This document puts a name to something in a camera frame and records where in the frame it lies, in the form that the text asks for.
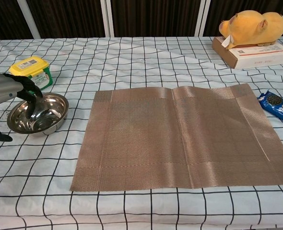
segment cardboard box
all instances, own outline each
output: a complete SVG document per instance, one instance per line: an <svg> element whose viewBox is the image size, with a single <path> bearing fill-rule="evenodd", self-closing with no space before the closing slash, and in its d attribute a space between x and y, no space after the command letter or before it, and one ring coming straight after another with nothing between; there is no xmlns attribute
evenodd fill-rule
<svg viewBox="0 0 283 230"><path fill-rule="evenodd" d="M225 49L224 37L215 37L212 47L217 54L234 69L246 69L283 64L283 45L276 42L271 46L242 46Z"/></svg>

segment dark curtain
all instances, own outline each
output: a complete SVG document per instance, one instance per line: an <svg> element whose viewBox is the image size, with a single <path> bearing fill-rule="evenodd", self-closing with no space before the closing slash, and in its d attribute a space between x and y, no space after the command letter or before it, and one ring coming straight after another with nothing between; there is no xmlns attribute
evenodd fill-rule
<svg viewBox="0 0 283 230"><path fill-rule="evenodd" d="M31 39L31 31L16 0L0 0L0 40Z"/></svg>
<svg viewBox="0 0 283 230"><path fill-rule="evenodd" d="M244 10L260 13L277 12L283 15L283 0L212 0L205 25L204 36L218 36L218 26L222 20Z"/></svg>
<svg viewBox="0 0 283 230"><path fill-rule="evenodd" d="M100 0L27 0L42 38L104 37Z"/></svg>
<svg viewBox="0 0 283 230"><path fill-rule="evenodd" d="M194 36L200 0L111 0L114 34Z"/></svg>

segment yellow plastic container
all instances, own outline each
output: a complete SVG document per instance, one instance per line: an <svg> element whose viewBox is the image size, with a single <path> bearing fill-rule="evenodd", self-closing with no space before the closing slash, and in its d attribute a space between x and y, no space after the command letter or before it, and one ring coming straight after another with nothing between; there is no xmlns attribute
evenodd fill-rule
<svg viewBox="0 0 283 230"><path fill-rule="evenodd" d="M37 56L31 56L13 64L9 71L12 75L30 78L41 90L53 82L49 63Z"/></svg>

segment yellow lid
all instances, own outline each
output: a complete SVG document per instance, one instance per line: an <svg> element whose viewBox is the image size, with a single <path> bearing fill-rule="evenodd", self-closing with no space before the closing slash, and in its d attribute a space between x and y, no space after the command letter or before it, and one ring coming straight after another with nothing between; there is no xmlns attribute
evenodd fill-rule
<svg viewBox="0 0 283 230"><path fill-rule="evenodd" d="M49 63L37 56L31 56L27 59L19 61L13 64L9 71L12 75L16 76L34 76L43 72L43 69L47 68Z"/></svg>

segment robotic arm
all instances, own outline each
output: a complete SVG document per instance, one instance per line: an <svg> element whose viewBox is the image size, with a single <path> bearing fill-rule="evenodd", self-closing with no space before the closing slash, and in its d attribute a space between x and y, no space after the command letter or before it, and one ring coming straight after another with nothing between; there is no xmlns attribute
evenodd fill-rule
<svg viewBox="0 0 283 230"><path fill-rule="evenodd" d="M28 102L26 118L30 118L35 110L36 97L42 98L42 93L28 77L13 76L7 73L0 74L0 103L14 97ZM0 141L12 141L12 138L0 132Z"/></svg>

